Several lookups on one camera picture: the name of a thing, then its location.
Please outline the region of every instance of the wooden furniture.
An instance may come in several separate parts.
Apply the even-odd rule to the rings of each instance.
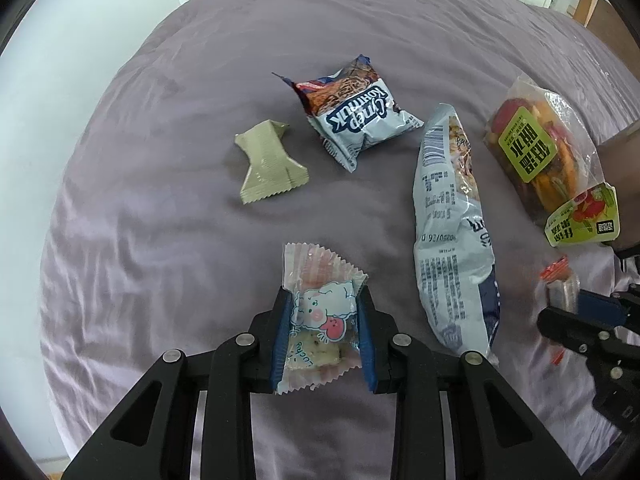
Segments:
[[[607,0],[580,0],[573,18],[600,38],[640,80],[640,47]]]
[[[620,236],[611,243],[618,252],[640,245],[640,120],[598,146],[607,182],[616,188]]]

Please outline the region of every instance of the dried fruit package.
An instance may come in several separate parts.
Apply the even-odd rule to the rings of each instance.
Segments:
[[[561,95],[521,76],[486,129],[484,142],[551,245],[618,236],[615,189],[604,182],[593,141]]]

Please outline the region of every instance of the purple bedsheet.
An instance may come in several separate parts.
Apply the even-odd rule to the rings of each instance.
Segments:
[[[71,455],[163,351],[213,349],[270,308],[286,242],[324,245],[368,272],[377,306],[439,348],[412,252],[421,132],[363,152],[349,174],[271,75],[308,80],[360,53],[402,107],[426,120],[453,104],[470,138],[502,295],[501,373],[581,470],[609,445],[616,432],[591,408],[584,359],[550,366],[535,327],[537,276],[559,251],[481,138],[524,71],[564,94],[596,142],[607,139],[640,117],[640,84],[622,63],[569,17],[517,0],[190,0],[107,88],[53,212],[42,352]],[[291,125],[284,146],[310,182],[242,205],[248,163],[234,135],[266,119]],[[590,290],[631,279],[609,248],[567,253]],[[394,398],[369,394],[359,370],[252,404],[258,478],[388,478]]]

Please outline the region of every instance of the blue snack bag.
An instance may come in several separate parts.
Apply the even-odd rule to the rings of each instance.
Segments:
[[[396,104],[362,54],[335,74],[312,81],[278,77],[298,94],[324,148],[349,172],[362,150],[424,124]]]

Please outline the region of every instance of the barcode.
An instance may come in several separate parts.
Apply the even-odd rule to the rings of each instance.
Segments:
[[[442,126],[434,126],[424,134],[422,141],[422,165],[443,164],[444,159],[444,136]]]

